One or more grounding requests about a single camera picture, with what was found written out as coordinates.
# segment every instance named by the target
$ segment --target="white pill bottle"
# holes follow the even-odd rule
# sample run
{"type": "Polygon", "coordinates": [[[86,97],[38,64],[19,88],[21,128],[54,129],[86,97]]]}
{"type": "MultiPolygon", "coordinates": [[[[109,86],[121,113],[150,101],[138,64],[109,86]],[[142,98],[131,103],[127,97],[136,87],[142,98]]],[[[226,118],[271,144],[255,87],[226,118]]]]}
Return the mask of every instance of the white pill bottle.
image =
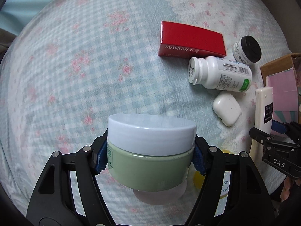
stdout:
{"type": "Polygon", "coordinates": [[[193,57],[189,60],[188,80],[209,89],[245,92],[251,86],[252,72],[249,66],[228,59],[193,57]]]}

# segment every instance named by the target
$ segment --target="yellow object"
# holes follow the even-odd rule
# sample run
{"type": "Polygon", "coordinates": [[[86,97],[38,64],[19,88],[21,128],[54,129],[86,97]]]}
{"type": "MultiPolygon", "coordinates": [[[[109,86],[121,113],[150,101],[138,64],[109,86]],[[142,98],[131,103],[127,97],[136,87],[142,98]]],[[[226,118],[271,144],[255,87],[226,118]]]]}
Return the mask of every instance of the yellow object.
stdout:
{"type": "MultiPolygon", "coordinates": [[[[224,153],[228,153],[228,154],[232,154],[229,150],[227,149],[222,149],[222,151],[224,153]]],[[[204,183],[204,180],[205,180],[205,176],[203,176],[202,174],[200,174],[199,171],[195,171],[195,174],[193,176],[193,184],[195,185],[195,187],[197,189],[201,189],[202,186],[203,186],[203,183],[204,183]]]]}

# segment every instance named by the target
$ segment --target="green jar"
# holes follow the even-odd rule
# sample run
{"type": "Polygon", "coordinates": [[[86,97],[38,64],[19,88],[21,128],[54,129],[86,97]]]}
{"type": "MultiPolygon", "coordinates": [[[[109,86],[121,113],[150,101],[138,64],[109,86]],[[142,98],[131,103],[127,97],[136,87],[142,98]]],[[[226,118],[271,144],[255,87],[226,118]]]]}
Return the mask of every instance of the green jar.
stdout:
{"type": "Polygon", "coordinates": [[[122,150],[108,140],[108,167],[119,183],[136,190],[162,191],[176,187],[188,174],[194,147],[169,156],[139,155],[122,150]]]}
{"type": "Polygon", "coordinates": [[[107,156],[110,174],[139,191],[174,188],[186,180],[196,124],[187,119],[142,114],[109,116],[107,156]]]}

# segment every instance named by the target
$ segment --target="barcode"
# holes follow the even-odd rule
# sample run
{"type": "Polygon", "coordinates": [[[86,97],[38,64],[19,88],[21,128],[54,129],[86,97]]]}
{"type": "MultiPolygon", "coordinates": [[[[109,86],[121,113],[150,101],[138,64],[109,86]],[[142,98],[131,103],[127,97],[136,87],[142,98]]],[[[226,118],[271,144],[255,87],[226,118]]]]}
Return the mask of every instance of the barcode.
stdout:
{"type": "Polygon", "coordinates": [[[244,62],[244,60],[243,60],[243,58],[241,57],[241,56],[238,56],[238,58],[239,58],[239,60],[243,63],[244,62]]]}
{"type": "Polygon", "coordinates": [[[243,67],[240,67],[240,66],[238,68],[239,68],[239,72],[249,74],[249,71],[248,71],[247,68],[243,68],[243,67]]]}

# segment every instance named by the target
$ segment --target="pink paper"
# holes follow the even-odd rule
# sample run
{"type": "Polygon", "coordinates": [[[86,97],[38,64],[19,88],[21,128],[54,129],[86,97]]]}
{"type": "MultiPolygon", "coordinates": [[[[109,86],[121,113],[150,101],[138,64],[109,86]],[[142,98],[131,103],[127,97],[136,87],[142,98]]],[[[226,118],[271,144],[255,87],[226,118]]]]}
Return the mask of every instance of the pink paper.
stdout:
{"type": "Polygon", "coordinates": [[[299,111],[298,90],[293,68],[267,76],[266,86],[273,87],[274,111],[299,111]]]}

